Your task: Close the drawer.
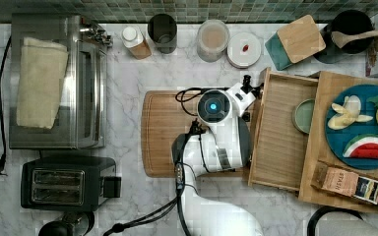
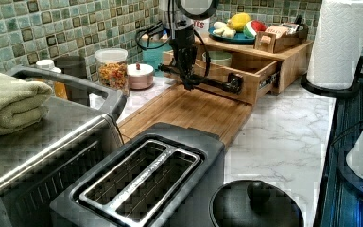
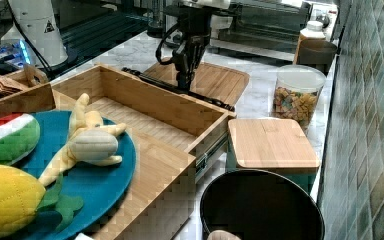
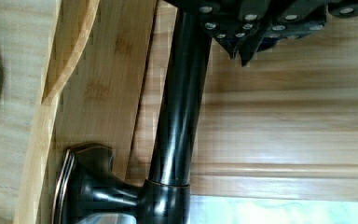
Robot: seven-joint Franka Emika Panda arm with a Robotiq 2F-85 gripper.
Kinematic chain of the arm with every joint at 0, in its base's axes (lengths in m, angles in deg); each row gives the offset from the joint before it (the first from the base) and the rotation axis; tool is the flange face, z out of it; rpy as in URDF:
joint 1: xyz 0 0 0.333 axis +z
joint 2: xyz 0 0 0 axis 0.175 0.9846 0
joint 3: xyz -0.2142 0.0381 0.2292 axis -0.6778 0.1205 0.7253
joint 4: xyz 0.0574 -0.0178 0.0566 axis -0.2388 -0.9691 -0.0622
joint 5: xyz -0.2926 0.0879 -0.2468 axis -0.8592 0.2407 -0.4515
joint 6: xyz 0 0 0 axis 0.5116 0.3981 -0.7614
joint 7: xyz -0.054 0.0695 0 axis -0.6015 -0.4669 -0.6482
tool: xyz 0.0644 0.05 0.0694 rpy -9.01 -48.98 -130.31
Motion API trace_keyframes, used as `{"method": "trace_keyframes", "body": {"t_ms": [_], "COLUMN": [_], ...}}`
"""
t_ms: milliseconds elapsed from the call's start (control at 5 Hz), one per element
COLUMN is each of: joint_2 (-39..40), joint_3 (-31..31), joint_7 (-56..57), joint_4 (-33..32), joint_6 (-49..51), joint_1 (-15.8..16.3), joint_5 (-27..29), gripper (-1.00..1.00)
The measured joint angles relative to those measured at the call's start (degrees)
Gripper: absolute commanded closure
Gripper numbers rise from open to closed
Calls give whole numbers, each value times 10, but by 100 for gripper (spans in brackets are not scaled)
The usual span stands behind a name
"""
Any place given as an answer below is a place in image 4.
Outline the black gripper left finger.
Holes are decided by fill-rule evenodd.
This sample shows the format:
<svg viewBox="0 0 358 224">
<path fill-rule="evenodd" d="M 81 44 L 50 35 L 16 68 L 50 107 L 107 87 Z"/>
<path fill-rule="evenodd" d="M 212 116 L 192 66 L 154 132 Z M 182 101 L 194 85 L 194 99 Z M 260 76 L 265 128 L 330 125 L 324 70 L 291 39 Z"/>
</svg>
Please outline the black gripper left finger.
<svg viewBox="0 0 358 224">
<path fill-rule="evenodd" d="M 265 37 L 270 26 L 266 22 L 271 0 L 165 0 L 184 12 L 198 16 L 204 32 L 226 50 L 251 60 L 257 52 L 272 48 Z"/>
</svg>

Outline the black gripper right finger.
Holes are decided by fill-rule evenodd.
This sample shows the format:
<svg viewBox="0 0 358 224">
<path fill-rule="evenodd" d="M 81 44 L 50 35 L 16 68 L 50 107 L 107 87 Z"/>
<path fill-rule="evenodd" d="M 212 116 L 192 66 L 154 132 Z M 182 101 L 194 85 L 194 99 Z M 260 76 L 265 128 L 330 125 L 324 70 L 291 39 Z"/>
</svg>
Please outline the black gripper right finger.
<svg viewBox="0 0 358 224">
<path fill-rule="evenodd" d="M 340 19 L 357 17 L 358 0 L 241 0 L 239 18 L 242 28 L 249 30 L 238 48 L 241 65 L 282 39 L 322 30 L 327 13 Z"/>
</svg>

